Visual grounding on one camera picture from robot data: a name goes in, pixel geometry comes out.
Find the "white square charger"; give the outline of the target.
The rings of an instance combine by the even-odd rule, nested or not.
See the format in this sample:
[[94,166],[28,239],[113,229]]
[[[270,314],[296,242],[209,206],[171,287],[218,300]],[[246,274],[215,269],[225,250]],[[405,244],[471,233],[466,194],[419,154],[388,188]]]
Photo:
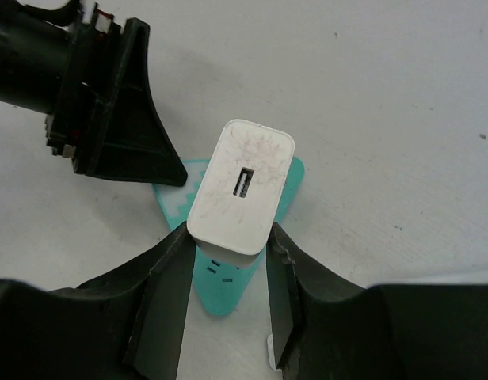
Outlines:
[[208,257],[249,267],[266,245],[295,151],[287,133],[234,119],[223,128],[187,218]]

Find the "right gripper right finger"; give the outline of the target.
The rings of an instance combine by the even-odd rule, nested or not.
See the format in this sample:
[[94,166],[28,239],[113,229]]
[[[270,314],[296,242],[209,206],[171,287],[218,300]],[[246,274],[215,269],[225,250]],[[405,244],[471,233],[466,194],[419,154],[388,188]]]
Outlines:
[[285,379],[488,379],[488,284],[363,288],[274,224],[266,271]]

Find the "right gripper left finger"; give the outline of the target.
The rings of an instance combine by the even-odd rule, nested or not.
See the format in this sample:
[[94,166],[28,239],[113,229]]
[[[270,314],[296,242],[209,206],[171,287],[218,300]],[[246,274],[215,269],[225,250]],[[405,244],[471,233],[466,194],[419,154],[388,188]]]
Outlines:
[[0,279],[0,379],[174,379],[196,246],[179,227],[76,288]]

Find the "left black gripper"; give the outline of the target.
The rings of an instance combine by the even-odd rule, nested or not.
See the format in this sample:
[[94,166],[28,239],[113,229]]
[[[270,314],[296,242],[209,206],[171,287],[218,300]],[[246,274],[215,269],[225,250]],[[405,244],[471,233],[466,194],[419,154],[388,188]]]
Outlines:
[[188,174],[151,96],[149,24],[130,18],[122,27],[97,3],[84,5],[55,11],[54,25],[68,27],[68,50],[46,119],[47,146],[77,174],[183,186]]

